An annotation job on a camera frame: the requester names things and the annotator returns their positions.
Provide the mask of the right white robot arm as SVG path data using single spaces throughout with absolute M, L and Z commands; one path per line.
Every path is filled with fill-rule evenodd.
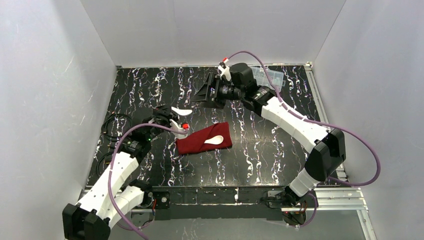
M 222 109 L 227 101 L 241 101 L 246 109 L 290 134 L 308 153 L 304 168 L 282 192 L 270 198 L 271 202 L 296 205 L 345 161 L 345 136 L 341 130 L 310 123 L 307 117 L 279 100 L 276 90 L 259 85 L 246 63 L 221 63 L 218 69 L 220 74 L 208 73 L 192 102 L 200 102 L 204 108 Z

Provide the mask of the red cloth napkin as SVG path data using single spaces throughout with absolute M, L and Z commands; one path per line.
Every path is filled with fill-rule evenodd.
M 205 143 L 206 140 L 211 139 L 215 136 L 222 136 L 222 143 Z M 232 146 L 233 143 L 230 135 L 230 127 L 228 122 L 215 123 L 202 130 L 190 134 L 186 138 L 176 140 L 176 147 L 180 156 L 231 148 Z

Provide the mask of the white plastic knife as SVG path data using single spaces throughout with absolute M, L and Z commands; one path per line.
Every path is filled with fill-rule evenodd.
M 171 107 L 171 110 L 179 116 L 188 116 L 193 112 L 191 109 L 180 109 L 174 106 Z

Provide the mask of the white plastic spoon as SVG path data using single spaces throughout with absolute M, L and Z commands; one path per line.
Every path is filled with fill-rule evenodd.
M 216 135 L 212 138 L 206 139 L 204 144 L 210 145 L 220 145 L 224 141 L 224 137 L 222 135 Z

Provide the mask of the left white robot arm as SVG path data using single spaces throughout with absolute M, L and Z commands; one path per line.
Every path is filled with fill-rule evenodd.
M 158 106 L 152 110 L 152 116 L 118 137 L 111 162 L 96 183 L 77 203 L 64 207 L 64 238 L 107 240 L 114 226 L 123 220 L 140 237 L 148 239 L 141 227 L 135 226 L 126 217 L 129 211 L 143 203 L 147 189 L 137 181 L 125 187 L 123 192 L 120 189 L 150 151 L 151 141 L 155 137 L 165 131 L 179 139 L 188 136 L 189 128 L 179 123 L 179 118 L 192 112 L 191 109 Z

